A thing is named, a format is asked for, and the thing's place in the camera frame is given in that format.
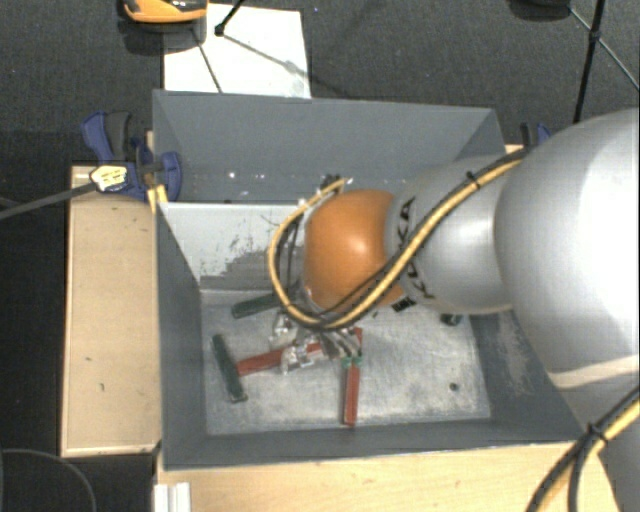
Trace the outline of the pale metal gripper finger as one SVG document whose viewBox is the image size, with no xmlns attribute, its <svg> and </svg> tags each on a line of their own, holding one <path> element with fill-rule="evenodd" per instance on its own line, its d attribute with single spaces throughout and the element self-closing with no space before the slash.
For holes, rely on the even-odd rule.
<svg viewBox="0 0 640 512">
<path fill-rule="evenodd" d="M 313 366 L 321 357 L 321 349 L 308 346 L 286 348 L 280 357 L 280 372 L 287 375 L 293 371 Z"/>
<path fill-rule="evenodd" d="M 270 348 L 283 349 L 293 343 L 297 333 L 297 324 L 284 312 L 278 312 L 272 324 Z"/>
</svg>

